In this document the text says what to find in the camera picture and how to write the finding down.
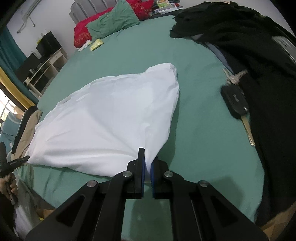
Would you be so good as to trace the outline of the person's left hand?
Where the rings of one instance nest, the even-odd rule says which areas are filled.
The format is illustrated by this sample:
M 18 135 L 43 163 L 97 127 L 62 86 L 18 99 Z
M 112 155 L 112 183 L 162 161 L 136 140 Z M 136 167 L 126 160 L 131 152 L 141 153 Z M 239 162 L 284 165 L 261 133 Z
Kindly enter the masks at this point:
M 1 193 L 8 199 L 10 199 L 10 195 L 8 192 L 8 189 L 6 187 L 6 184 L 9 184 L 10 189 L 11 189 L 11 193 L 18 195 L 18 186 L 16 184 L 16 177 L 14 175 L 14 173 L 10 173 L 8 174 L 8 176 L 5 176 L 3 178 L 0 179 L 0 189 L 1 189 Z

